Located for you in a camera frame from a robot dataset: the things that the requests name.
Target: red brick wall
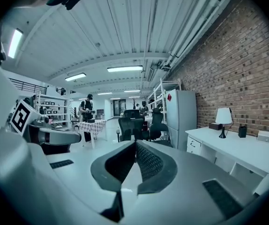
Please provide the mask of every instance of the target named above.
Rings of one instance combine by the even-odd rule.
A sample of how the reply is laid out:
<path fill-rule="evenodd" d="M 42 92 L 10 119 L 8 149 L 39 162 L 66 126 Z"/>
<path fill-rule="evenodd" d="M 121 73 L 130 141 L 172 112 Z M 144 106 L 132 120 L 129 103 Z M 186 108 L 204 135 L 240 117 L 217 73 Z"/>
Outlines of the red brick wall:
<path fill-rule="evenodd" d="M 269 131 L 269 22 L 251 0 L 232 0 L 200 42 L 171 72 L 196 91 L 197 126 L 230 107 L 231 131 Z"/>

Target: desk drawer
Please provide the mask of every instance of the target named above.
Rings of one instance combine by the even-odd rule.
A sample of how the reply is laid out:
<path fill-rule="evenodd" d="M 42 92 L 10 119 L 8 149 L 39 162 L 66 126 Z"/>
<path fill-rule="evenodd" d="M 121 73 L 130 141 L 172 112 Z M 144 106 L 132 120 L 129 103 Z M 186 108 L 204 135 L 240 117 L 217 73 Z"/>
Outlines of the desk drawer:
<path fill-rule="evenodd" d="M 199 155 L 200 147 L 201 147 L 201 142 L 198 142 L 191 137 L 187 138 L 187 152 Z"/>

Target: ceiling light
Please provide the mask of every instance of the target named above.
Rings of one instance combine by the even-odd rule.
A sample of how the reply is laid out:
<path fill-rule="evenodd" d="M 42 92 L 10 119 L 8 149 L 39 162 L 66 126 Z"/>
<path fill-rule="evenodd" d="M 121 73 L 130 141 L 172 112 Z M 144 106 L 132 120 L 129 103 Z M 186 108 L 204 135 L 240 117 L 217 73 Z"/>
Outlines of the ceiling light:
<path fill-rule="evenodd" d="M 124 92 L 140 92 L 141 90 L 130 90 L 130 91 L 124 91 Z"/>
<path fill-rule="evenodd" d="M 143 66 L 128 66 L 128 67 L 108 67 L 107 71 L 112 72 L 125 72 L 125 71 L 141 71 Z"/>
<path fill-rule="evenodd" d="M 97 95 L 106 95 L 106 94 L 112 94 L 112 92 L 97 93 Z"/>
<path fill-rule="evenodd" d="M 15 57 L 18 44 L 22 38 L 23 32 L 16 29 L 12 37 L 11 45 L 9 46 L 8 56 L 11 58 Z"/>
<path fill-rule="evenodd" d="M 78 78 L 81 78 L 81 77 L 85 77 L 86 75 L 84 73 L 80 73 L 80 74 L 77 74 L 77 75 L 74 75 L 72 77 L 67 77 L 65 78 L 66 81 L 71 81 L 71 80 L 75 80 L 75 79 L 78 79 Z"/>

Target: white refrigerator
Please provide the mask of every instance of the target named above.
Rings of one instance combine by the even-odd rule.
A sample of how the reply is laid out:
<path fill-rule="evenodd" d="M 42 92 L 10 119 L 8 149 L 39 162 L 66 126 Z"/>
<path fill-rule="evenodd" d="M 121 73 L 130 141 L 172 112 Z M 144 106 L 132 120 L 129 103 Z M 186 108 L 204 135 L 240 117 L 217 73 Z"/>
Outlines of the white refrigerator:
<path fill-rule="evenodd" d="M 187 130 L 197 128 L 197 107 L 194 91 L 172 90 L 166 93 L 167 126 L 174 148 L 187 150 Z"/>

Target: brown box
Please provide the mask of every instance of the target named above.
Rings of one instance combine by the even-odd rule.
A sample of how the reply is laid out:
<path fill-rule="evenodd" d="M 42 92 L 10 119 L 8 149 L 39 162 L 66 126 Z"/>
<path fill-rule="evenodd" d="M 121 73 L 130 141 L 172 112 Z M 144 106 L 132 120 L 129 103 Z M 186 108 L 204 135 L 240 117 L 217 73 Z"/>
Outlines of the brown box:
<path fill-rule="evenodd" d="M 209 128 L 210 128 L 210 129 L 213 129 L 213 130 L 220 130 L 220 129 L 222 129 L 222 124 L 220 124 L 220 123 L 215 123 L 215 122 L 211 122 L 211 123 L 209 124 Z"/>

